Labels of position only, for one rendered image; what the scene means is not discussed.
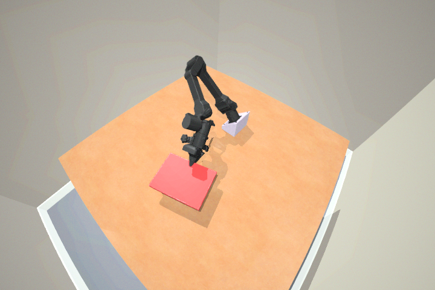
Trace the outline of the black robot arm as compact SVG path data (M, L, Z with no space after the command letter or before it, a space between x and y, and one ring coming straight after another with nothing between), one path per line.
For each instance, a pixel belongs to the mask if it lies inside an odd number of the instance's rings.
M184 77L188 82L195 106L194 115L186 113L182 121L182 127L191 131L197 131L208 135L211 126L215 126L213 120L205 120L211 117L213 111L203 96L197 76L202 80L210 94L215 99L215 106L222 114L227 115L228 123L236 122L242 115L237 112L238 105L229 96L224 95L207 72L206 63L201 56L195 56L187 62Z

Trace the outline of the red rectangular lid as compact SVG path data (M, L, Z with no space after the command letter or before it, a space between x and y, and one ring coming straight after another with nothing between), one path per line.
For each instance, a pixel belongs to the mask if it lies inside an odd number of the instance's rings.
M200 210L217 172L170 153L149 186Z

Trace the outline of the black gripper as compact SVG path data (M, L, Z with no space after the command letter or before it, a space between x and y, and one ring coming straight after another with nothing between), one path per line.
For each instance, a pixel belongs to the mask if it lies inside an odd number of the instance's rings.
M197 163L198 160L205 154L203 150L208 152L209 147L205 145L206 140L208 139L208 135L201 134L199 132L193 133L194 140L193 144L185 144L182 147L182 150L188 153L189 160L188 160L188 166L192 166L194 163Z

